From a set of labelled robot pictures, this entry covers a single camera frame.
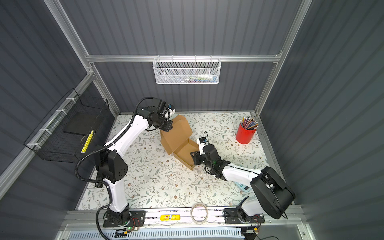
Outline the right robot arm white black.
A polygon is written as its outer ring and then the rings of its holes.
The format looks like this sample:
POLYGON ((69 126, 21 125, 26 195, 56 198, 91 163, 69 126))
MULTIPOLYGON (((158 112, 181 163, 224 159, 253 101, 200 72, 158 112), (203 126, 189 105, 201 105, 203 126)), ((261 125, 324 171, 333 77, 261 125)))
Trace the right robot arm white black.
POLYGON ((248 223, 261 214, 274 219, 287 218, 286 210, 296 195, 273 168, 248 169, 225 161, 206 137, 199 138, 197 144, 199 150, 191 152, 196 166, 203 165, 207 174, 242 184, 254 191, 253 197, 244 198, 236 208, 241 222, 248 223))

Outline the brown cardboard box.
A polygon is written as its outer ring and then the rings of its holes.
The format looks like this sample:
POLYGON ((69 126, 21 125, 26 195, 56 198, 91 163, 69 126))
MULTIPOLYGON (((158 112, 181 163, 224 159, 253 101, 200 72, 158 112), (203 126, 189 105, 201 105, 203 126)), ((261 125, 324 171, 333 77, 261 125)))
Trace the brown cardboard box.
POLYGON ((193 134, 185 116, 178 115, 172 119, 173 128, 168 132, 161 130, 161 144, 168 155, 174 155, 189 170, 195 168, 191 153, 199 151, 196 141, 190 139, 193 134))

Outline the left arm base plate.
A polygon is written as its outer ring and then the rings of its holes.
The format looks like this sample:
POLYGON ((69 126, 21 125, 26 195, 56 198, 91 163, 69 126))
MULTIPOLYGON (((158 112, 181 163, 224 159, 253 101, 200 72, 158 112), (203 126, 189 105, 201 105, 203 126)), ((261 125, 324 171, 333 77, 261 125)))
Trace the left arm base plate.
POLYGON ((146 218, 146 211, 125 211, 115 213, 107 209, 103 216, 103 227, 142 227, 146 218))

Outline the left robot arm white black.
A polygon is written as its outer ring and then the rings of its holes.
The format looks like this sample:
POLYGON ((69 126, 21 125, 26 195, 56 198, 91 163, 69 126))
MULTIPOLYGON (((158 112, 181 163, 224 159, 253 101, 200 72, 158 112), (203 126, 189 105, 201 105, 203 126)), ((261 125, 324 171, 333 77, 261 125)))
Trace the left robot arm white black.
POLYGON ((145 97, 135 107, 129 123, 100 151, 100 161, 96 164, 102 181, 108 185, 111 203, 109 209, 114 213, 123 213, 128 206, 124 192, 123 178, 128 165, 123 156, 135 139, 153 126, 165 132, 173 128, 170 120, 176 108, 161 99, 145 97))

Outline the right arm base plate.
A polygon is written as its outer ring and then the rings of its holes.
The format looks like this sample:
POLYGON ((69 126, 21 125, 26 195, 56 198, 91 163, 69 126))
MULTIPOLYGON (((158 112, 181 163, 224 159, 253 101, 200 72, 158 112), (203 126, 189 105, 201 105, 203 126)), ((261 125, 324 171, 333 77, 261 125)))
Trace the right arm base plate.
POLYGON ((223 217, 226 224, 263 224, 265 218, 261 214, 248 216, 243 210, 238 208, 225 208, 223 217))

